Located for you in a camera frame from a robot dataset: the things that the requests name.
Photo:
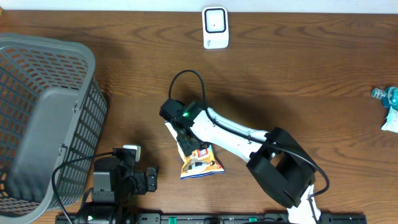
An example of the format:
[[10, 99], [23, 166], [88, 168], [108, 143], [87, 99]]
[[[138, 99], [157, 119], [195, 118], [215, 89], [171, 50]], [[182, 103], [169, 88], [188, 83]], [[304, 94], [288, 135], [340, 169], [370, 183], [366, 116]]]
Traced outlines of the wet wipes pack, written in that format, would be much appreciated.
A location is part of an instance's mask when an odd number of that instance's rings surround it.
[[204, 149], [197, 149], [189, 156], [186, 156], [179, 143], [177, 143], [178, 153], [183, 160], [181, 168], [181, 179], [200, 178], [213, 174], [224, 174], [224, 169], [215, 157], [212, 145]]

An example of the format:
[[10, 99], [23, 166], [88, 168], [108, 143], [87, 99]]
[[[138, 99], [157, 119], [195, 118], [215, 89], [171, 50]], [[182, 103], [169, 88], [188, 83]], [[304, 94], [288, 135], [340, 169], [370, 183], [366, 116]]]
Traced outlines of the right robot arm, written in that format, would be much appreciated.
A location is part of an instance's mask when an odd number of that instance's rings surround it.
[[198, 161], [213, 144], [222, 147], [246, 162], [262, 190], [287, 209], [289, 222], [319, 223], [321, 212], [313, 199], [318, 167], [287, 131], [251, 129], [197, 101], [185, 106], [168, 98], [159, 114], [186, 163]]

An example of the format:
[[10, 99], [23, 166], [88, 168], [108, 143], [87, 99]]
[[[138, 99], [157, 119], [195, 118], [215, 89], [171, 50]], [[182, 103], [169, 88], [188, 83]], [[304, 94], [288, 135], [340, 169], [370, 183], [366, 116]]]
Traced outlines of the mint green wipes packet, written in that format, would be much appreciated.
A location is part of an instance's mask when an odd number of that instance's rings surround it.
[[386, 122], [381, 127], [383, 131], [390, 131], [393, 133], [398, 133], [398, 115], [397, 110], [390, 107], [389, 112], [386, 116]]

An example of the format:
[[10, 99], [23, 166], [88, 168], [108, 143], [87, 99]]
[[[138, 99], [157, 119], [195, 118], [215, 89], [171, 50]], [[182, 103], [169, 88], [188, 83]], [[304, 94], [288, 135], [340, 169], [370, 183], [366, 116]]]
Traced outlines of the teal mouthwash bottle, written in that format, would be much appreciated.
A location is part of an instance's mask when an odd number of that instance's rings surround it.
[[371, 92], [371, 96], [378, 100], [381, 100], [383, 107], [393, 108], [397, 110], [398, 104], [398, 90], [397, 87], [387, 87], [385, 90], [380, 88], [374, 88]]

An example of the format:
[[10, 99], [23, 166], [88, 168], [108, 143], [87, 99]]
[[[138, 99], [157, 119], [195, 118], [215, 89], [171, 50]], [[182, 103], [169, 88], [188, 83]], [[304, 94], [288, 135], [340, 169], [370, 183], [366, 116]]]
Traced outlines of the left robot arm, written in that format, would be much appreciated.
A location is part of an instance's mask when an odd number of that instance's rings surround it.
[[94, 164], [94, 187], [84, 195], [81, 207], [73, 223], [129, 224], [136, 218], [127, 209], [127, 203], [135, 195], [157, 190], [159, 168], [148, 167], [136, 171], [136, 159], [105, 157]]

